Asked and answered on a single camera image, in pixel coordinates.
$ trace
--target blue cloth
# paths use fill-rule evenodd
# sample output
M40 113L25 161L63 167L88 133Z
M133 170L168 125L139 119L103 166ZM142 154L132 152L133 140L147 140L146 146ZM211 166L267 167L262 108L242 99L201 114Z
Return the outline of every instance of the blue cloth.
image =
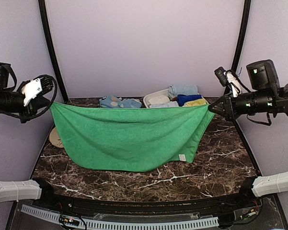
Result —
M196 85L171 85L169 87L169 95L176 97L178 95L195 95L198 94L198 88Z
M121 100L115 96L106 96L99 100L100 106L107 109L140 108L142 103L135 99Z
M202 98L202 96L200 94L189 95L189 96L178 95L177 102L178 102L179 106L182 107L184 105L184 103L186 103L186 102L194 101L194 100L201 99L201 98Z
M178 102L168 102L165 104L152 104L149 108L173 108L179 107Z

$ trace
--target green towel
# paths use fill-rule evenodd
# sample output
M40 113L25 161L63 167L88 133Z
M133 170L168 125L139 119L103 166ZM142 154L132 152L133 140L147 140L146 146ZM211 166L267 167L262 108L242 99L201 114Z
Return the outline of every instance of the green towel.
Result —
M193 161L214 116L207 107L103 109L53 103L51 112L66 153L79 166L145 172L169 161Z

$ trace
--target towel tag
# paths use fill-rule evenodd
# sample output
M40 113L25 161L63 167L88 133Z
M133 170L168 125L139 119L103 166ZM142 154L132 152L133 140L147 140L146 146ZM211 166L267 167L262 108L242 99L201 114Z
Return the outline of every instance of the towel tag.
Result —
M179 159L180 159L180 161L186 161L184 154L179 154Z

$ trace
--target yellow cloth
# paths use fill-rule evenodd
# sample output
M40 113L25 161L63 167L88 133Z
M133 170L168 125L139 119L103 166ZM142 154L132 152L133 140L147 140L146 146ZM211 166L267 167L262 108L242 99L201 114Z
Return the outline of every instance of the yellow cloth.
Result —
M201 98L201 99L197 99L197 100L194 100L194 101L186 102L186 103L184 103L183 107L200 106L200 105L204 105L206 103L207 103L206 100Z

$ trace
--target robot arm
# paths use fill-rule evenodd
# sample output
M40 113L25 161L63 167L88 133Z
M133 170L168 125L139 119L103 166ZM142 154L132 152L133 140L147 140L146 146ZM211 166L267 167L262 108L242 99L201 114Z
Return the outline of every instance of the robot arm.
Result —
M14 86L7 88L9 74L14 80ZM17 91L13 92L17 78L10 64L0 63L0 114L5 114L20 119L25 123L44 114L54 102L57 94L57 83L53 77L41 75L33 80L21 83ZM50 100L43 97L54 88Z
M224 116L227 120L235 120L240 115L252 116L256 113L266 112L273 114L286 113L288 116L288 84L279 86L279 79L272 60L258 61L248 65L247 72L252 88L256 91L226 94L209 106L209 110ZM215 71L217 78L223 86L229 85L222 71Z
M273 61L258 61L247 65L246 68L252 88L256 91L250 92L246 88L247 93L240 92L237 95L237 92L231 87L232 93L220 97L209 106L209 110L227 120L235 120L243 114L254 115L265 112L269 123L251 120L264 125L271 125L269 113L272 113L274 117L278 113L286 113L288 116L288 84L285 87L280 87ZM222 86L230 86L231 81L226 72L223 67L215 70L215 75ZM240 82L235 73L232 75ZM288 191L288 172L247 178L240 189L240 194L246 197L261 197L286 191Z
M48 199L53 194L53 187L40 178L28 181L0 181L0 203L25 199Z

